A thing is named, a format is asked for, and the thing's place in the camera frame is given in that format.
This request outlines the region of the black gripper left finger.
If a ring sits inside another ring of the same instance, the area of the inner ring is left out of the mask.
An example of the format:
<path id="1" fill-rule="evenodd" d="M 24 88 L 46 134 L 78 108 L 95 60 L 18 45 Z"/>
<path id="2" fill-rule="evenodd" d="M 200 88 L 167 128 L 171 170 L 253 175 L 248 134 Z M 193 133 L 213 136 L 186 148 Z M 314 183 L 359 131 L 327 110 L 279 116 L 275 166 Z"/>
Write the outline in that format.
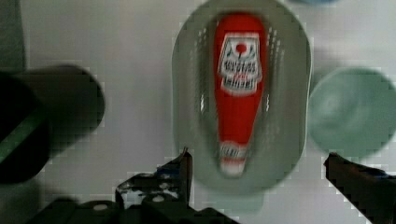
<path id="1" fill-rule="evenodd" d="M 171 161 L 158 166 L 154 173 L 135 174 L 115 190 L 116 202 L 123 209 L 140 205 L 148 196 L 172 196 L 188 203 L 191 196 L 192 155 L 184 147 Z"/>

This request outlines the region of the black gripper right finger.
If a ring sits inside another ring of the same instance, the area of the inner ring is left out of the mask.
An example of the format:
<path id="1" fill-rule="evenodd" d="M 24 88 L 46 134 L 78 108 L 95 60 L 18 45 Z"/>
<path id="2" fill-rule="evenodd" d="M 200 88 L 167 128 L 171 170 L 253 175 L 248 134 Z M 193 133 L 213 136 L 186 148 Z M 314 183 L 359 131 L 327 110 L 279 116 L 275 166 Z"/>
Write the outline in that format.
<path id="1" fill-rule="evenodd" d="M 395 224 L 395 176 L 330 153 L 326 178 L 372 223 Z"/>

